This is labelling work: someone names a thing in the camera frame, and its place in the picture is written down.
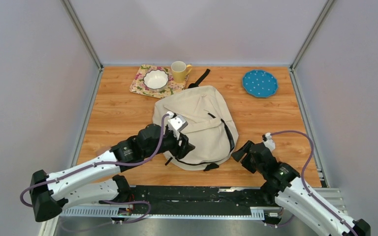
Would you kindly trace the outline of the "beige canvas backpack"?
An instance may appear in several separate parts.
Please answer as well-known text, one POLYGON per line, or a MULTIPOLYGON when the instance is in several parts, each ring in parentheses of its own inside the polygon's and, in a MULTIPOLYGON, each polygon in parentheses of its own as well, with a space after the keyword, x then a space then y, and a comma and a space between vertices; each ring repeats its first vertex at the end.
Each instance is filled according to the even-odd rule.
POLYGON ((239 138, 235 122, 224 97, 213 86, 202 85, 209 75, 204 74, 182 92, 160 99, 154 105, 153 123, 160 124, 166 112, 181 115, 187 126, 182 133, 194 145, 184 158, 165 152, 166 164, 174 164, 186 171, 210 171, 227 161, 239 138))

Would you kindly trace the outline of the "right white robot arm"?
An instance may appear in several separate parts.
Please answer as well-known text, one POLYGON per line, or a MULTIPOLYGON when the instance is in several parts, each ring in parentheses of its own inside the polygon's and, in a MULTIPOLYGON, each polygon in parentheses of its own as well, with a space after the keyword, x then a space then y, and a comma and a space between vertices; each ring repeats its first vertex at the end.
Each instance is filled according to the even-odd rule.
POLYGON ((251 173, 265 179, 261 199, 267 206, 290 211, 320 236, 369 236, 370 225, 355 220, 334 207, 313 190, 289 164, 273 156, 275 143, 269 139, 255 144, 247 141, 232 157, 251 173))

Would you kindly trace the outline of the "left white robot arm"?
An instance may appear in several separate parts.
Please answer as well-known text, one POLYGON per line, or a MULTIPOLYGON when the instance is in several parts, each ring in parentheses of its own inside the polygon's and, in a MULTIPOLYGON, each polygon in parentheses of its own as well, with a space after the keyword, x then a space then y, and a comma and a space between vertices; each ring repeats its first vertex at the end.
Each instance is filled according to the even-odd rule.
POLYGON ((20 202, 33 209, 36 222, 91 202, 150 207, 148 201, 136 200, 122 173, 149 162, 157 154, 186 157, 196 149, 194 140, 180 126, 149 124, 87 162, 53 173, 34 172, 29 187, 20 193, 20 202))

